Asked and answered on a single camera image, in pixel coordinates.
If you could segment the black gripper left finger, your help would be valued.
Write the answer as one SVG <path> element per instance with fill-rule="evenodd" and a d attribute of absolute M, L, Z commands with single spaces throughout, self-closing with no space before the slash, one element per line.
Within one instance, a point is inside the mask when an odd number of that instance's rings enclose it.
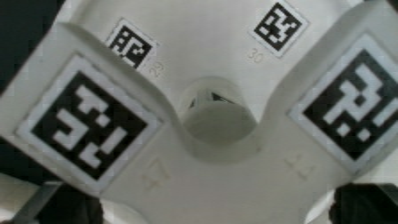
<path fill-rule="evenodd" d="M 11 224 L 104 224 L 100 199 L 63 182 L 49 181 L 25 202 Z"/>

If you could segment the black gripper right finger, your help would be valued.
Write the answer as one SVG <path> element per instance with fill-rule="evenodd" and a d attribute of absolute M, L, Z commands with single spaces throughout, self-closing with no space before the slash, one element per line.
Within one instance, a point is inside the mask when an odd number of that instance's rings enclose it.
<path fill-rule="evenodd" d="M 329 209 L 333 224 L 398 224 L 398 186 L 351 183 L 336 189 Z"/>

